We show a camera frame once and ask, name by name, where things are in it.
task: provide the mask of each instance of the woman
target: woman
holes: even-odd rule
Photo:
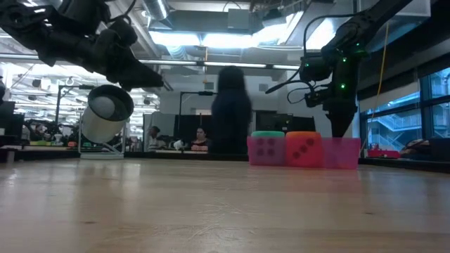
[[[252,103],[245,89],[244,72],[225,67],[219,73],[217,96],[212,104],[211,153],[246,154]]]
[[[208,139],[202,127],[197,128],[197,139],[192,142],[191,150],[208,151]]]

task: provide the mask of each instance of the wooden table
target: wooden table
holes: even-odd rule
[[[450,252],[450,178],[245,162],[0,164],[1,252]]]

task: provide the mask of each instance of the yellow cable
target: yellow cable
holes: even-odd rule
[[[377,92],[377,96],[375,98],[375,105],[373,106],[373,109],[372,109],[371,122],[373,122],[373,118],[375,117],[375,110],[378,107],[378,99],[380,97],[380,92],[381,92],[381,84],[383,84],[383,74],[385,73],[385,60],[386,60],[386,49],[387,49],[387,39],[388,38],[389,38],[389,22],[387,22],[387,24],[386,24],[385,47],[382,52],[380,82],[378,83],[378,92]],[[366,139],[364,140],[363,145],[361,145],[361,150],[359,151],[360,153],[364,150],[364,146],[366,145],[367,140],[368,140],[368,133],[370,133],[370,132],[371,132],[371,128],[368,127]]]

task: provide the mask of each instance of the person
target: person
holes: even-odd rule
[[[245,89],[244,72],[235,66],[219,73],[212,104],[213,135],[210,153],[246,154],[252,103]]]
[[[197,138],[192,142],[191,150],[208,151],[208,139],[205,130],[200,126],[197,128]]]
[[[157,150],[165,147],[165,142],[158,140],[158,134],[160,129],[157,126],[152,126],[149,130],[148,135],[148,151]]]
[[[36,124],[34,130],[30,130],[30,141],[42,141],[44,140],[44,125]]]
[[[3,97],[6,93],[6,85],[3,83],[3,77],[0,74],[0,105],[3,104]]]

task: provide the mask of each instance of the computer monitor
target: computer monitor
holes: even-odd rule
[[[0,129],[7,129],[14,116],[15,102],[5,101],[0,105]]]
[[[9,122],[9,126],[5,128],[5,135],[15,136],[19,141],[22,139],[23,123],[25,122],[25,115],[14,114]]]
[[[292,115],[263,113],[257,118],[257,131],[290,131]]]

